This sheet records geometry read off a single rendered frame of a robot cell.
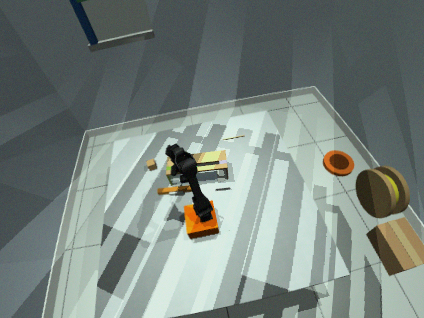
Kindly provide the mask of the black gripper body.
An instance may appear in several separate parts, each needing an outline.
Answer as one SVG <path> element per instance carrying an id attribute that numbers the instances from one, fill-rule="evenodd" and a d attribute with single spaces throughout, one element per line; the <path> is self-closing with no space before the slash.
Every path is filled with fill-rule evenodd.
<path id="1" fill-rule="evenodd" d="M 188 157 L 186 157 L 185 155 L 184 156 L 181 156 L 181 157 L 183 158 L 183 161 L 186 160 L 186 159 L 188 159 Z M 183 175 L 181 175 L 180 176 L 180 182 L 181 183 L 186 183 L 186 182 L 188 182 L 188 180 Z"/>

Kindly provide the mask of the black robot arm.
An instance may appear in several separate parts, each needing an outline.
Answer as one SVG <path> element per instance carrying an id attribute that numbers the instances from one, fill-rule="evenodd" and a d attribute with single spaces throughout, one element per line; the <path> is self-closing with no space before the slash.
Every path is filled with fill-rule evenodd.
<path id="1" fill-rule="evenodd" d="M 174 164 L 171 166 L 171 175 L 175 176 L 178 172 L 187 178 L 190 188 L 194 197 L 193 201 L 193 210 L 196 215 L 201 218 L 201 221 L 205 222 L 210 219 L 213 219 L 211 211 L 213 208 L 210 204 L 208 198 L 202 193 L 196 174 L 197 174 L 197 163 L 191 153 L 186 152 L 183 147 L 180 148 L 179 145 L 173 144 L 168 145 L 165 150 L 165 155 L 169 156 L 171 162 Z M 181 156 L 186 156 L 188 159 L 183 161 Z M 176 168 L 177 167 L 177 168 Z"/>

